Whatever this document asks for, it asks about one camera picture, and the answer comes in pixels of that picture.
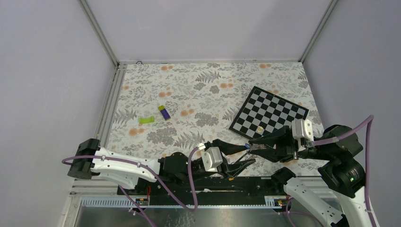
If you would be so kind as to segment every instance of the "checkerboard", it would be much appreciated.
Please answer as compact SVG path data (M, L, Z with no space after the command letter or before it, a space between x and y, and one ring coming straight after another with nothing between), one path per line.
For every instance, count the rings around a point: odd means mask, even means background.
M248 139L256 139L284 125L291 126L294 119L306 119L308 112L300 105L253 87L229 129Z

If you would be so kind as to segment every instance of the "metal frame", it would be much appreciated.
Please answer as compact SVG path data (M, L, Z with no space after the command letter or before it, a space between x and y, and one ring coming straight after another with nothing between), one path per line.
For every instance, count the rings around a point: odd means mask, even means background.
M297 177L302 183L308 187L312 192L316 193L322 199L337 199L331 189L329 189L326 183L318 176L312 177ZM77 220L79 209L82 206L86 206L88 200L96 200L98 207L120 207L119 203L107 203L104 201L125 201L125 197L117 195L117 184L105 181L99 177L92 177L92 180L75 180L74 186L69 197L67 204L68 212L63 214L64 221L61 223L61 227L74 227ZM283 199L285 197L280 196L269 196L266 199ZM180 206L152 206L153 208L164 208L164 209L179 209ZM207 208L220 208L220 209L263 209L267 208L264 206L201 206L202 209Z
M326 11L323 14L322 19L319 22L319 25L317 26L314 34L312 35L311 40L309 40L308 45L306 46L304 52L301 55L301 58L299 58L299 62L302 64L305 62L305 59L308 57L309 52L311 51L312 47L316 43L317 38L319 37L321 31L323 30L324 26L326 25L327 20L329 19L331 13L334 10L334 7L337 5L339 0L331 0L329 6L327 7Z
M96 33L97 37L99 38L100 43L102 44L103 48L105 49L107 55L109 56L110 60L112 61L115 67L118 66L118 59L115 56L110 44L108 43L102 29L100 28L95 16L93 15L92 10L89 7L89 4L86 0L78 0L82 10L84 11L86 17L88 18L93 31Z
M280 62L299 62L298 60L212 60L212 61L198 61L198 60L188 60L188 61L121 61L121 64L137 64L141 62L142 64L187 64L187 63L280 63Z
M339 0L331 0L327 7L318 27L316 28L313 36L311 37L308 45L306 46L302 56L299 60L269 60L269 62L301 62L304 63L310 50L316 43L318 36L327 23L328 18L333 12ZM99 38L100 43L105 49L112 64L116 67L115 74L107 90L107 97L102 109L102 116L96 128L95 138L101 140L101 146L107 146L110 129L113 122L114 112L117 106L118 97L121 91L123 78L128 64L135 64L137 61L123 61L119 62L115 56L110 44L108 43L100 25L98 24L88 2L86 0L78 0L82 10L88 18L94 32ZM266 62L266 60L253 60L253 61L144 61L145 64L163 64L163 63L259 63ZM330 190L326 183L320 177L299 177L305 186L309 187L314 193L318 194L320 198L336 198L333 191ZM92 177L92 180L75 180L71 189L71 195L68 198L65 210L66 212L61 217L62 227L73 227L75 225L78 211L82 204L82 199L86 197L104 197L104 198L118 198L116 195L118 185L105 181L98 177Z
M107 146L107 140L109 138L114 112L117 107L118 97L120 95L126 69L127 64L119 64L108 90L107 98L102 110L102 116L97 124L95 138L100 140L100 146L102 147Z

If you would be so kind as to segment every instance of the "white wall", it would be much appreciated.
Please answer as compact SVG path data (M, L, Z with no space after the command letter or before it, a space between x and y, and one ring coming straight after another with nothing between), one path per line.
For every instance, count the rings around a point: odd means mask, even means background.
M400 9L397 0L339 1L304 65L325 127L375 115L371 200L383 227L401 223Z
M0 0L0 226L57 226L113 67L77 1Z
M298 60L330 0L88 0L120 61Z

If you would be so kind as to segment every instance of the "floral pattern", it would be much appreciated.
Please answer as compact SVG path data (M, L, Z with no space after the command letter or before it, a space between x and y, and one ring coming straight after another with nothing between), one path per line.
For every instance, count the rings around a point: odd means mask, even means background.
M322 122L301 63L196 63L128 65L114 114L107 148L137 157L159 158L174 152L186 155L201 142L221 139L245 144L247 138L228 128L254 86L309 109L314 135ZM165 121L158 110L171 116ZM155 122L139 124L139 118ZM244 152L227 156L230 162ZM272 163L258 156L241 176L268 176L283 166L297 175L319 175L318 160Z

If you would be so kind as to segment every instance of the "purple cable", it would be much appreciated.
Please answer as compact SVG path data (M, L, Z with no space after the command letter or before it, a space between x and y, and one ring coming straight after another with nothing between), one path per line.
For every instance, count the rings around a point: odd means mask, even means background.
M294 224L294 222L293 222L292 219L290 218L290 216L289 216L289 211L288 211L288 207L289 207L290 203L292 202L292 200L294 200L294 198L289 199L288 202L287 202L287 205L286 205L286 214L287 214L287 218L288 218L289 222L292 224L292 226L293 226L293 227L296 227L295 224ZM311 217L313 220L319 222L320 226L324 227L324 225L319 221L319 219L317 219L317 217L315 217L315 216L313 216L313 215L311 215L311 214L304 213L304 212L300 212L300 211L291 211L291 213L292 213L292 214L300 214L300 215L304 215L304 216Z
M159 183L164 187L164 189L170 194L170 196L180 205L182 206L184 209L186 209L189 212L195 212L198 209L198 198L196 197L196 191L195 191L195 185L193 183L193 177L192 177L192 169L191 169L191 159L193 154L195 154L195 152L198 150L198 148L194 148L189 156L188 156L188 177L189 177L189 184L191 187L191 191L192 191L192 197L193 197L193 204L194 204L194 208L191 209L189 207L187 207L183 202L181 202L172 192L171 190L167 187L167 185L160 179L160 177L155 173L155 171L153 171L151 168L140 164L139 167L144 168L146 170L148 170L149 172L152 173L152 175L157 179L157 181L159 181ZM102 159L102 156L96 156L96 155L81 155L81 156L74 156L74 157L68 157L63 159L61 162L63 164L66 165L72 165L72 163L69 163L67 161L70 160L74 160L74 159L81 159L81 158L97 158L97 159ZM111 160L111 161L118 161L118 162L125 162L125 163L129 163L129 164L133 164L133 165L138 165L137 162L134 161L130 161L130 160L126 160L126 159L122 159L122 158L116 158L116 157L105 157L105 159L107 160ZM125 196L127 196L127 198L133 202L133 204L135 206L138 207L138 209L141 211L141 215L143 215L144 218L146 218L146 220L148 220L148 222L155 227L154 223L146 216L145 213L143 213L142 208L139 207L139 205L137 203L135 203L129 196L128 194L123 190L123 188L121 186L119 186L120 189L122 190L122 193L124 193Z
M350 131L338 136L338 137L333 137L333 138L328 138L325 140L318 140L314 142L315 146L320 146L320 145L326 145L329 143L335 143L338 142L342 139L347 138L348 136L354 134L355 132L359 131L361 128L363 128L365 125L367 125L369 122L371 122L373 120L374 116L370 115L369 117L367 117L361 124L359 124L357 127L351 129Z
M369 146L370 146L370 128L372 127L373 115L372 119L369 121L366 127L366 151L365 151L365 174L366 174L366 183L365 183L365 202L366 202L366 210L369 215L370 222L373 227L377 227L375 218L373 217L372 210L370 207L370 198L369 198L369 176L370 176L370 165L369 165Z

